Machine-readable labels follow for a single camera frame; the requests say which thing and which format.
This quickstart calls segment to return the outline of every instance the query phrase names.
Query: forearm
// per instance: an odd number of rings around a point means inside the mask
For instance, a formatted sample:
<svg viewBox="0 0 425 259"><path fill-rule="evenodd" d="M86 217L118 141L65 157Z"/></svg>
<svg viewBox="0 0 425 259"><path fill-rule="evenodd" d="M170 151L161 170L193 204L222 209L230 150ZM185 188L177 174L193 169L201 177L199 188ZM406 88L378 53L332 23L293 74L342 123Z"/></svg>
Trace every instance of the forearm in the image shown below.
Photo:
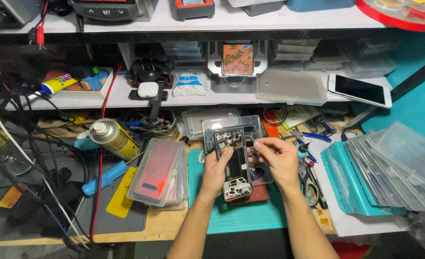
<svg viewBox="0 0 425 259"><path fill-rule="evenodd" d="M289 241L296 259L339 258L319 227L300 189L283 190Z"/></svg>
<svg viewBox="0 0 425 259"><path fill-rule="evenodd" d="M214 199L201 192L198 194L168 251L167 259L196 259L203 256L213 204Z"/></svg>

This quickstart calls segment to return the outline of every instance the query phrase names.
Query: hand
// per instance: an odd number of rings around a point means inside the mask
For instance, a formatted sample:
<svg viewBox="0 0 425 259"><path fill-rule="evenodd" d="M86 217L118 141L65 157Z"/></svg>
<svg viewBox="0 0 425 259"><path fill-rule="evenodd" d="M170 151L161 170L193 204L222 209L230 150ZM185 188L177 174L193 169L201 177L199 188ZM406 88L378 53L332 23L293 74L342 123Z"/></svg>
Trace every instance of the hand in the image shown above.
<svg viewBox="0 0 425 259"><path fill-rule="evenodd" d="M217 161L216 152L206 156L205 169L203 172L203 183L201 184L200 194L207 199L215 200L222 193L225 182L225 166L233 154L233 148L229 147L224 151L219 161Z"/></svg>
<svg viewBox="0 0 425 259"><path fill-rule="evenodd" d="M293 144L278 138L260 138L256 139L254 148L260 152L259 160L270 166L273 179L281 190L300 190L297 176L299 157Z"/></svg>

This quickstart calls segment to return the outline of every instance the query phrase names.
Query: white cable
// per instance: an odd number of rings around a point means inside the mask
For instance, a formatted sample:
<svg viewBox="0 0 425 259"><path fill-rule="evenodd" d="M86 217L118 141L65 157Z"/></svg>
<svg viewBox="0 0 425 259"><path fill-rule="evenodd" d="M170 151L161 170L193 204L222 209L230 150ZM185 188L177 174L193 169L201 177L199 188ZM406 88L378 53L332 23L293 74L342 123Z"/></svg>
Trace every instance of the white cable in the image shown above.
<svg viewBox="0 0 425 259"><path fill-rule="evenodd" d="M28 161L30 161L33 164L33 161L30 159L29 156L27 156L27 154L25 154L24 150L22 150L22 148L19 146L19 144L14 140L14 138L11 136L11 134L8 132L8 130L6 130L5 126L3 125L2 121L0 120L0 127L2 128L2 130L5 132L5 134L8 136L8 138L11 140L11 142L16 146L16 148L20 151L20 153L25 157L25 159L27 159ZM81 235L78 233L78 230L76 229L76 227L73 225L72 221L70 220L70 217L67 215L66 210L64 209L64 207L62 207L62 205L59 202L59 199L57 198L56 194L53 192L53 189L51 188L51 186L49 185L48 181L46 180L46 178L44 177L43 174L41 174L43 181L45 182L46 186L48 187L49 191L51 192L51 194L54 197L54 200L56 201L56 203L58 204L58 206L60 207L60 209L62 210L62 212L64 213L65 217L67 218L67 221L69 221L70 226L73 228L73 231L75 232L75 234L77 235L78 239L80 240L80 243L87 249L89 249L89 247L84 243L83 239L81 238Z"/></svg>

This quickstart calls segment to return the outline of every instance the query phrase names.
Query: glue tube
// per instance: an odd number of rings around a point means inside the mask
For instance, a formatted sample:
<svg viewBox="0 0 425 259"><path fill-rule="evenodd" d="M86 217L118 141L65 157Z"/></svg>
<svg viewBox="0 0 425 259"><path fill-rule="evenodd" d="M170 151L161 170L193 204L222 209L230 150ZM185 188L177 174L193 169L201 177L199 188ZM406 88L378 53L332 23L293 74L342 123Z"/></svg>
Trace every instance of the glue tube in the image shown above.
<svg viewBox="0 0 425 259"><path fill-rule="evenodd" d="M62 89L71 86L78 82L79 80L73 78L70 73L63 74L59 77L55 77L53 79L49 79L46 82L42 83L41 89L39 91L36 91L36 94L48 94L53 95L57 93L58 91L61 91ZM31 94L28 96L30 100L36 98L37 96L34 94Z"/></svg>

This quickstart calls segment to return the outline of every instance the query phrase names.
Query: teal repair mat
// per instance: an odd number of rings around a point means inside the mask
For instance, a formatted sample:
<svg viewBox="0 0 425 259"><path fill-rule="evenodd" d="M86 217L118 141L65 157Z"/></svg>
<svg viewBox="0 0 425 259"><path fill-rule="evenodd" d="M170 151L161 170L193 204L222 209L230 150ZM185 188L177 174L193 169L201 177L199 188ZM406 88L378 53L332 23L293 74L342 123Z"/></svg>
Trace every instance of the teal repair mat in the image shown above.
<svg viewBox="0 0 425 259"><path fill-rule="evenodd" d="M189 152L189 208L200 191L204 164L198 162L203 149ZM208 234L287 227L281 193L274 183L269 184L270 200L266 203L229 206L221 195L216 198L209 220Z"/></svg>

